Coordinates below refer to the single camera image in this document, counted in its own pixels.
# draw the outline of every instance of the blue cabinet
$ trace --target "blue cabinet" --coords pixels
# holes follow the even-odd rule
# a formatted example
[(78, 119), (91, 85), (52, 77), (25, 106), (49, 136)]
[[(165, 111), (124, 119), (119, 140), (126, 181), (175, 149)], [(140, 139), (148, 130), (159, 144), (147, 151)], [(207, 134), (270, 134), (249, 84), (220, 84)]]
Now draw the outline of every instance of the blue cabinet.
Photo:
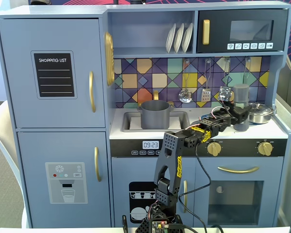
[[(195, 192), (194, 213), (211, 226), (271, 227), (274, 221), (283, 157), (201, 158), (211, 186)], [(195, 187), (209, 180), (196, 164)], [(194, 219), (194, 227), (201, 227)]]
[(104, 132), (18, 139), (34, 228), (111, 227)]
[[(182, 179), (179, 193), (194, 189), (195, 158), (182, 158)], [(157, 158), (112, 158), (113, 201), (115, 227), (122, 226), (122, 215), (128, 218), (128, 227), (138, 227), (155, 202), (153, 183)], [(187, 207), (194, 209), (194, 194), (187, 196)], [(177, 203), (177, 214), (185, 225), (193, 226), (193, 216)]]
[(98, 19), (0, 19), (0, 35), (17, 128), (105, 127)]

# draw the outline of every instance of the white plate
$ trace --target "white plate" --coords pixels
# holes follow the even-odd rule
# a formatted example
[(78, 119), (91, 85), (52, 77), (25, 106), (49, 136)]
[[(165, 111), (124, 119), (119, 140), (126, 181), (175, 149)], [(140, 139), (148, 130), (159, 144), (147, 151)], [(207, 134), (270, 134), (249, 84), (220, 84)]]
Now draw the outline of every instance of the white plate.
[(192, 31), (193, 31), (193, 24), (190, 23), (188, 29), (185, 31), (184, 36), (183, 36), (183, 41), (182, 41), (183, 52), (186, 52), (186, 50), (188, 50), (190, 40), (192, 37)]
[(171, 46), (174, 41), (174, 36), (175, 36), (175, 31), (176, 31), (176, 24), (174, 23), (173, 27), (170, 29), (167, 40), (166, 40), (166, 50), (167, 52), (170, 51)]
[(184, 28), (184, 23), (181, 24), (181, 26), (176, 34), (175, 43), (174, 43), (174, 49), (175, 49), (176, 53), (178, 52), (180, 45), (181, 45), (181, 40), (182, 40), (182, 36), (183, 36), (183, 28)]

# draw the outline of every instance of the gray cooking pot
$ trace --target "gray cooking pot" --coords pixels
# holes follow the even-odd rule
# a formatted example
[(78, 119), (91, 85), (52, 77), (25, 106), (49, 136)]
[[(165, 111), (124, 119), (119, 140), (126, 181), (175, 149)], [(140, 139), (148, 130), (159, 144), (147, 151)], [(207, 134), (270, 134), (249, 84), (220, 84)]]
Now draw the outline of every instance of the gray cooking pot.
[(272, 118), (273, 109), (260, 103), (251, 103), (249, 121), (256, 124), (265, 124)]
[(143, 102), (138, 111), (141, 113), (141, 128), (147, 129), (168, 129), (169, 115), (173, 111), (173, 103), (162, 100), (150, 100)]

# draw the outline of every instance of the play kitchen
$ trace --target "play kitchen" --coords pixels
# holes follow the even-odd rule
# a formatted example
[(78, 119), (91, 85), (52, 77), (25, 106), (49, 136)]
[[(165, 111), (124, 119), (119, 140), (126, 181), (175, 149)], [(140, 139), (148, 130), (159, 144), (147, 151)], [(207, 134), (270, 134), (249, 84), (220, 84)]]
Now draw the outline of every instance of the play kitchen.
[[(30, 227), (121, 227), (122, 215), (138, 227), (156, 200), (164, 132), (235, 120), (233, 106), (252, 106), (248, 121), (197, 147), (212, 182), (181, 200), (207, 226), (276, 226), (291, 140), (275, 114), (290, 4), (55, 7), (0, 12)], [(179, 156), (179, 194), (207, 185), (195, 150)], [(202, 226), (179, 202), (177, 213)]]

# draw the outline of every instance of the microwave button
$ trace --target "microwave button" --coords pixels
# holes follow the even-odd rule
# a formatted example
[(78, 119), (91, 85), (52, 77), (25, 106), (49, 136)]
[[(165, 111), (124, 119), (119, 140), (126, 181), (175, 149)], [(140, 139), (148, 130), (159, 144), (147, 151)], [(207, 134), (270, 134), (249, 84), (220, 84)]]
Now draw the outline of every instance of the microwave button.
[(241, 50), (242, 49), (242, 43), (235, 44), (235, 49), (236, 50)]
[(273, 43), (266, 43), (266, 48), (267, 49), (272, 49), (273, 48)]
[(248, 49), (250, 49), (250, 43), (244, 43), (244, 44), (242, 45), (242, 49), (244, 49), (244, 50), (248, 50)]
[(250, 49), (256, 50), (257, 48), (258, 48), (258, 44), (257, 43), (251, 43)]
[(259, 43), (259, 50), (265, 49), (265, 43)]
[(234, 44), (227, 44), (227, 50), (233, 50)]

